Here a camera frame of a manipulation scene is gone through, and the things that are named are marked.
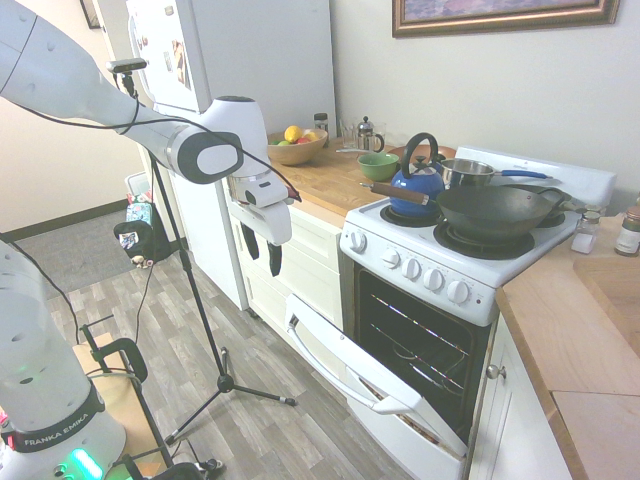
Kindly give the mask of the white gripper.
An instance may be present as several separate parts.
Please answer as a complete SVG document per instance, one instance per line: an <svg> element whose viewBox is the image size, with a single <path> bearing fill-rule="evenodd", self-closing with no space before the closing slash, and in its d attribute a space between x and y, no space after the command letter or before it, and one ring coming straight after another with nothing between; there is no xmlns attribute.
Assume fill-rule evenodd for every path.
<svg viewBox="0 0 640 480"><path fill-rule="evenodd" d="M282 265L281 245L287 243L292 237L288 206L284 201L261 208L251 204L238 205L237 219L242 223L242 235L253 260L260 256L255 233L269 242L267 243L269 269L273 277L278 276Z"/></svg>

